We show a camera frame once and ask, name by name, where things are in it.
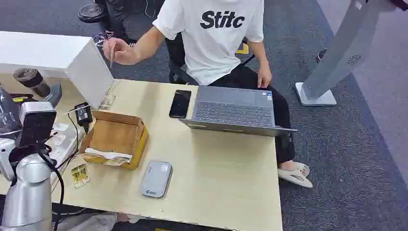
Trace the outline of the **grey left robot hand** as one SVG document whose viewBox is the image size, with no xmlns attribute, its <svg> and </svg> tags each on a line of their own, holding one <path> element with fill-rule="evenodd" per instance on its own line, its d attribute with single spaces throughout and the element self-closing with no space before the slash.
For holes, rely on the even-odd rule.
<svg viewBox="0 0 408 231">
<path fill-rule="evenodd" d="M 19 105 L 3 86 L 0 86 L 0 137 L 13 138 L 21 131 Z"/>
</svg>

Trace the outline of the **person's left hand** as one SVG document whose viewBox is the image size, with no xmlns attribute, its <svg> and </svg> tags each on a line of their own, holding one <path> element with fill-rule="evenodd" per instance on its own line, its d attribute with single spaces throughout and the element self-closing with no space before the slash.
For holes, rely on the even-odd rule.
<svg viewBox="0 0 408 231">
<path fill-rule="evenodd" d="M 272 73 L 268 65 L 261 66 L 258 70 L 258 88 L 267 88 L 271 82 Z"/>
</svg>

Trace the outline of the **person's right hand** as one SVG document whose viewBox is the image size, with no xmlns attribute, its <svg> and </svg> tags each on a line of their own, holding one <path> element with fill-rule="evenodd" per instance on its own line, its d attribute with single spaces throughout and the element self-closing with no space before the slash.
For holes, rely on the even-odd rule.
<svg viewBox="0 0 408 231">
<path fill-rule="evenodd" d="M 104 56 L 111 64 L 133 65 L 140 62 L 140 57 L 137 55 L 136 50 L 132 49 L 124 40 L 119 38 L 105 40 L 102 50 Z"/>
</svg>

